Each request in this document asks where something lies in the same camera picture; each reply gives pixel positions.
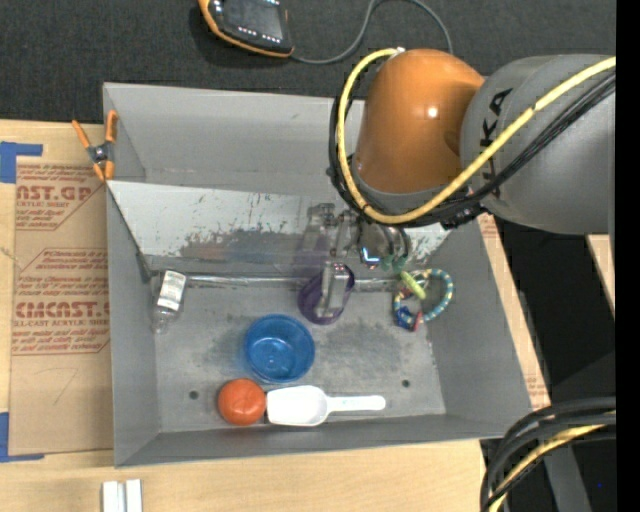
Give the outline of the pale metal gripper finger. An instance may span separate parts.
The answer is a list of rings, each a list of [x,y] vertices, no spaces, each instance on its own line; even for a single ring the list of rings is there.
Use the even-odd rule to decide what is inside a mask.
[[[320,203],[307,212],[306,250],[314,250],[319,241],[325,238],[330,228],[336,225],[335,204]]]
[[[351,271],[344,263],[329,262],[321,273],[318,316],[336,318],[344,310],[345,295],[351,279]]]

